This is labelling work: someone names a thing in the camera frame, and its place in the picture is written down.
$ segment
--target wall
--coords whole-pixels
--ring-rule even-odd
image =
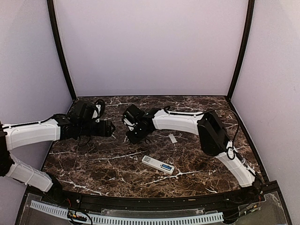
[[[300,224],[300,2],[256,1],[233,96],[294,224]]]
[[[65,113],[71,98],[56,53],[47,3],[2,0],[0,3],[0,120],[22,123]],[[13,150],[40,169],[50,143]],[[0,224],[15,224],[26,186],[0,177]]]
[[[248,1],[56,0],[78,96],[226,95]]]

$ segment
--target vertical black post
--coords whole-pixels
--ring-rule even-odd
[[[233,97],[234,89],[235,89],[236,83],[238,82],[238,78],[240,75],[240,69],[242,67],[242,63],[244,60],[248,37],[249,37],[249,33],[250,33],[251,22],[252,22],[254,2],[255,2],[255,0],[248,0],[247,16],[246,16],[246,21],[245,21],[242,42],[240,44],[240,52],[239,52],[238,60],[235,65],[235,70],[234,70],[233,77],[231,80],[230,88],[229,88],[229,91],[227,94],[227,98],[229,100],[231,100],[231,98]]]
[[[55,16],[55,9],[54,9],[54,3],[53,0],[47,0],[48,4],[48,11],[49,11],[49,17],[50,17],[50,22],[51,22],[51,27],[52,27],[52,32],[53,32],[53,37],[56,45],[56,50],[58,57],[60,59],[60,65],[62,68],[62,72],[64,73],[64,77],[67,83],[67,87],[69,89],[70,95],[72,100],[76,100],[77,96],[71,81],[70,73],[67,67],[66,59],[64,52],[62,50],[62,45],[60,41],[60,34],[57,26],[57,21],[56,21],[56,16]]]

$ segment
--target marble table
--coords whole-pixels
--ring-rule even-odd
[[[131,104],[141,109],[163,108],[197,112],[229,108],[224,97],[203,96],[127,96],[81,97],[79,100],[106,103],[103,119],[116,126],[112,137],[93,137],[80,147],[78,140],[57,141],[50,149],[43,171],[55,175],[65,190],[115,197],[183,197],[222,193],[239,189],[234,176],[217,159],[201,151],[199,137],[185,132],[158,130],[148,136],[150,143],[131,144],[121,115]],[[237,122],[226,110],[217,111],[230,137]],[[177,143],[172,143],[173,134]],[[81,144],[88,140],[81,139]],[[260,173],[258,163],[240,130],[235,141],[239,152]],[[172,175],[164,174],[141,163],[144,155],[172,164]]]

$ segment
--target white robotic arm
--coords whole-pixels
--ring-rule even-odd
[[[166,109],[144,112],[131,105],[124,112],[122,120],[130,129],[126,134],[131,143],[139,142],[156,129],[199,135],[202,151],[220,160],[242,188],[252,186],[255,182],[255,171],[232,146],[232,141],[215,112],[171,112]]]
[[[100,120],[105,109],[102,100],[96,104],[78,101],[69,114],[27,124],[0,125],[0,176],[11,177],[25,185],[48,192],[58,182],[9,153],[12,149],[44,141],[77,139],[79,136],[111,136],[115,126],[109,120]]]

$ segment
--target white remote control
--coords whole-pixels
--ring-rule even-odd
[[[156,160],[154,158],[151,158],[149,156],[144,156],[142,158],[142,163],[148,165],[148,166],[151,166],[157,170],[160,170],[162,172],[165,172],[165,173],[168,173],[168,174],[172,174],[173,171],[174,171],[174,166],[172,165],[169,165],[167,163],[164,163],[164,162],[161,162],[159,160]]]

